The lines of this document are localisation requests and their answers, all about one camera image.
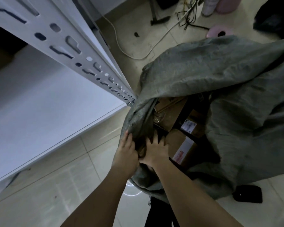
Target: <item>pink container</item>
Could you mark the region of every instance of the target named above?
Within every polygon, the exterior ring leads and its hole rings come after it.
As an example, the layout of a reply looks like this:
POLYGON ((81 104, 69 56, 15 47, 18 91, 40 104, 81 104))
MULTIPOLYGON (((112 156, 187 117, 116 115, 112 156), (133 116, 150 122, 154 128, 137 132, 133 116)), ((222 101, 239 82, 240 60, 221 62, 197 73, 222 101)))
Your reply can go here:
POLYGON ((242 0, 220 0, 216 11, 220 14, 228 14, 235 11, 242 0))

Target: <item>white wall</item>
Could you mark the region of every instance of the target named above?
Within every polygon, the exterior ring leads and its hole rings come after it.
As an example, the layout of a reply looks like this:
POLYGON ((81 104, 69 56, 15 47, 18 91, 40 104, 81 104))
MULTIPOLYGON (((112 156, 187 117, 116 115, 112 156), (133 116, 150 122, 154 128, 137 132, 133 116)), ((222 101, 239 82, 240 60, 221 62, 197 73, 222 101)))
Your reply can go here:
POLYGON ((125 1, 126 0, 91 0, 96 9, 103 15, 107 14, 125 1))

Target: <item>white bottle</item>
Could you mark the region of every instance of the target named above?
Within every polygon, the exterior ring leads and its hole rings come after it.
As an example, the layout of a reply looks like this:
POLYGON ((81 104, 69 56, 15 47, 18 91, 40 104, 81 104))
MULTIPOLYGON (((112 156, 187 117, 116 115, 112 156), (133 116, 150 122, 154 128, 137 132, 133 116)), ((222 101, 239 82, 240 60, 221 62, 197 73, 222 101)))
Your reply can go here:
POLYGON ((202 15, 205 17, 209 17, 210 15, 212 15, 218 2, 219 0, 205 0, 201 11, 202 15))

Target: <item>white cable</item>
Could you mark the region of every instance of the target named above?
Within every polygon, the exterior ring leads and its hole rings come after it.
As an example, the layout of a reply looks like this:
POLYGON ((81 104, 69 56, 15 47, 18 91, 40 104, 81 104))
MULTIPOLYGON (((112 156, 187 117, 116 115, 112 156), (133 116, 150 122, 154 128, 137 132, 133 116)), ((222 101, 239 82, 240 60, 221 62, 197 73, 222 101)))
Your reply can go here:
POLYGON ((144 56, 144 57, 142 57, 142 58, 135 58, 135 57, 132 57, 131 55, 128 55, 126 52, 124 52, 124 51, 121 49, 121 47, 120 47, 120 45, 119 45, 119 42, 118 42, 118 37, 117 37, 116 28, 114 27, 113 23, 111 23, 111 22, 109 21, 109 19, 107 19, 104 15, 102 15, 102 17, 103 17, 104 19, 106 19, 107 22, 110 23, 111 26, 114 28, 115 37, 116 37, 116 42, 117 42, 117 45, 118 45, 120 51, 121 51, 124 55, 126 55, 126 56, 128 56, 129 58, 132 58, 132 59, 134 59, 134 60, 143 60, 143 59, 145 59, 146 57, 148 57, 148 55, 152 52, 152 50, 153 50, 153 49, 157 46, 157 44, 159 44, 159 42, 169 33, 169 31, 172 30, 172 28, 175 27, 180 21, 182 21, 182 19, 186 16, 186 14, 188 14, 189 11, 193 8, 193 6, 194 6, 194 5, 192 5, 192 7, 190 7, 190 9, 187 10, 187 12, 180 18, 180 20, 178 20, 177 23, 174 24, 174 26, 172 26, 169 30, 167 30, 167 32, 163 35, 163 37, 162 37, 160 40, 158 40, 157 43, 155 43, 155 45, 151 48, 151 50, 147 53, 147 55, 144 56))

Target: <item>forearm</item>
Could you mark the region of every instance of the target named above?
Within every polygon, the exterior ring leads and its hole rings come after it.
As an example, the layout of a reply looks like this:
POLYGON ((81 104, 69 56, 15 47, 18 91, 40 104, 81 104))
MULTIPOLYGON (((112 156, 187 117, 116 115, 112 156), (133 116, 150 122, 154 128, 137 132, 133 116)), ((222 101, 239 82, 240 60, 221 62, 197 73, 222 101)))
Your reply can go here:
POLYGON ((112 227, 127 178, 111 169, 102 183, 66 219, 61 227, 112 227))
POLYGON ((169 160, 154 166, 181 227, 242 227, 169 160))

